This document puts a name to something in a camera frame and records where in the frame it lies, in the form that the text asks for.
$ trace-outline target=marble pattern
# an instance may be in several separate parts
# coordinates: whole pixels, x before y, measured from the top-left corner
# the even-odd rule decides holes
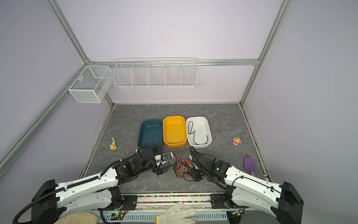
[[[140,125],[143,121],[164,120],[167,116],[173,115],[181,115],[185,119],[192,116],[206,117],[213,140],[207,148],[198,151],[216,155],[218,160],[228,162],[245,172],[247,171],[243,166],[243,159],[248,154],[256,163],[256,177],[264,178],[238,104],[116,105],[86,176],[101,172],[112,161],[132,155],[137,149]],[[239,137],[242,144],[234,146],[232,144],[234,137]],[[111,138],[116,140],[118,146],[114,151],[110,150]],[[188,142],[183,147],[177,148],[169,148],[163,142],[162,149],[163,153],[173,152],[178,157],[189,158]],[[120,190],[122,193],[223,191],[207,180],[188,182],[177,178],[173,168],[159,176],[149,170],[139,175],[136,180],[120,185]]]

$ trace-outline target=purple shovel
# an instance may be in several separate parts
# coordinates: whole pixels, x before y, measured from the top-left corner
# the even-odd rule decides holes
[[[253,172],[256,170],[256,165],[251,156],[246,155],[244,158],[244,167],[251,175],[255,176]]]

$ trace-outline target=divided wire rack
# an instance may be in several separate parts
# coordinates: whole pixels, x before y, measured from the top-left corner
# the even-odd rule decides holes
[[[195,58],[171,58],[166,61],[154,61],[150,58],[133,61],[134,59],[115,59],[115,87],[196,87],[198,84]]]
[[[68,91],[79,103],[100,103],[112,84],[109,66],[88,65]]]

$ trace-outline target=orange plastic container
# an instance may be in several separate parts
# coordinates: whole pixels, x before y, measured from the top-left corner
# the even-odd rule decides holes
[[[180,147],[185,145],[188,135],[184,117],[166,117],[163,121],[163,138],[168,147]]]

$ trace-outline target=wire basket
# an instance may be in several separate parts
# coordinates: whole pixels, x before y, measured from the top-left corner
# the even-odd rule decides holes
[[[196,87],[195,61],[156,63],[116,63],[113,68],[114,86],[137,87]]]
[[[68,91],[79,103],[100,103],[113,81],[109,66],[89,65]]]

